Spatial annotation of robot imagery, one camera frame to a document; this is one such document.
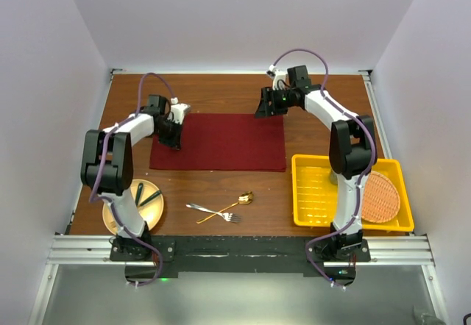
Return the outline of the dark red cloth napkin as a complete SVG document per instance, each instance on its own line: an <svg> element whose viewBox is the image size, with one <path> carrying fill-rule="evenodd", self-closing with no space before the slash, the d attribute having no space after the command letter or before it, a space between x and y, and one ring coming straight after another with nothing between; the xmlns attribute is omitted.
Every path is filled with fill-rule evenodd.
<svg viewBox="0 0 471 325"><path fill-rule="evenodd" d="M149 167L173 171L286 170L283 117L252 114L190 114L181 149L153 139Z"/></svg>

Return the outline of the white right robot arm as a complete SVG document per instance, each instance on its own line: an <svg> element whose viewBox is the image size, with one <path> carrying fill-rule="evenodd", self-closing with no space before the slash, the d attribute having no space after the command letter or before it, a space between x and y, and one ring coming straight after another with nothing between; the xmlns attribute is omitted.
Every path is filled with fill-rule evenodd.
<svg viewBox="0 0 471 325"><path fill-rule="evenodd" d="M314 85L304 65L286 71L270 65L266 74L272 85L261 89L256 118L285 115L289 108L299 107L330 130L328 156L337 181L336 214L330 233L309 242L307 249L323 246L325 255L346 260L363 242L364 188L378 159L373 120L340 105L324 84Z"/></svg>

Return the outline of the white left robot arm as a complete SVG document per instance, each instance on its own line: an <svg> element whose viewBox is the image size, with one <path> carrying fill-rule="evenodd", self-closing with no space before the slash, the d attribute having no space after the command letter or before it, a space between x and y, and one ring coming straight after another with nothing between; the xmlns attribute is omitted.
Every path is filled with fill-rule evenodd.
<svg viewBox="0 0 471 325"><path fill-rule="evenodd" d="M101 200L107 205L116 226L113 242L117 251L126 252L135 260L147 260L157 250L130 189L134 176L132 148L155 135L161 144L181 149L183 122L190 111L191 106L176 97L151 95L146 106L123 121L85 134L82 184L91 188L92 202Z"/></svg>

